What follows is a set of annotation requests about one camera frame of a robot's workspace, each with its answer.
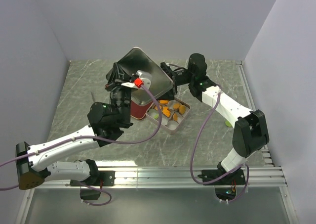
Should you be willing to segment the orange scalloped cookie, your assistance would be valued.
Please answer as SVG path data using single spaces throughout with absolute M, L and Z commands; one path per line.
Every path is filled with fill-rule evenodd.
M 161 105 L 155 106 L 154 109 L 155 109 L 156 111 L 158 111 L 158 110 L 162 111 L 162 106 L 161 106 Z

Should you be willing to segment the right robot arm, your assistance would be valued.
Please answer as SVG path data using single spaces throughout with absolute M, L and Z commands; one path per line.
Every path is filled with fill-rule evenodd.
M 209 105 L 211 114 L 218 112 L 233 127 L 232 149 L 218 164 L 216 178 L 202 182 L 203 185 L 217 181 L 229 184 L 235 178 L 235 172 L 246 164 L 248 158 L 270 141 L 265 114 L 261 110 L 251 110 L 225 94 L 221 86 L 207 76 L 207 63 L 200 53 L 190 55 L 187 67 L 162 62 L 161 69 L 173 81 L 173 93 L 177 87 L 188 85 L 191 95 L 200 102 Z

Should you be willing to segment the round waffle cookie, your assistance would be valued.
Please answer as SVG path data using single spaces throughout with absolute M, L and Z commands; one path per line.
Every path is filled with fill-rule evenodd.
M 185 105 L 180 105 L 178 108 L 179 114 L 183 115 L 186 112 L 186 107 Z

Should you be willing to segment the orange round cookie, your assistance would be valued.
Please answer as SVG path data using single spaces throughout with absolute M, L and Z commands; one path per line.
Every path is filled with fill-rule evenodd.
M 179 104 L 179 103 L 175 103 L 175 104 L 173 105 L 173 109 L 174 109 L 174 110 L 178 110 L 179 107 L 180 107 L 180 104 Z

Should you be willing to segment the silver tin lid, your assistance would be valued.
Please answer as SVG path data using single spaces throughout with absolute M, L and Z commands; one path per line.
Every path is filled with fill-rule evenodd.
M 130 83 L 124 86 L 131 87 L 131 100 L 144 106 L 152 101 L 152 98 L 142 88 L 138 88 L 134 81 L 140 79 L 143 86 L 157 99 L 173 87 L 172 80 L 167 74 L 139 48 L 132 48 L 123 58 L 117 61 L 122 68 L 132 76 Z

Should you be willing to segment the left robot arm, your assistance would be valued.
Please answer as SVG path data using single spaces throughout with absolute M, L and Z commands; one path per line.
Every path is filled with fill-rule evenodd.
M 85 185 L 99 180 L 96 162 L 91 159 L 62 162 L 61 159 L 77 152 L 114 143 L 123 129 L 133 125 L 130 121 L 132 90 L 142 83 L 140 74 L 128 74 L 115 63 L 105 89 L 110 102 L 95 102 L 87 115 L 89 124 L 78 131 L 50 142 L 16 145 L 16 168 L 20 190 L 35 188 L 46 181 L 70 179 Z

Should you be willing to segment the pink cookie tin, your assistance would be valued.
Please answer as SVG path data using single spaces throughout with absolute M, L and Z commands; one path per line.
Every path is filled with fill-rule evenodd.
M 185 123 L 191 110 L 189 104 L 175 98 L 174 100 L 158 100 L 161 110 L 161 126 L 168 134 L 175 134 Z

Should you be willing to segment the orange fish cookie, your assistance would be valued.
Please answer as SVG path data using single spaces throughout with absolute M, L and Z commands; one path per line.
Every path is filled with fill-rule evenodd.
M 169 103 L 169 100 L 159 100 L 159 103 L 167 105 Z

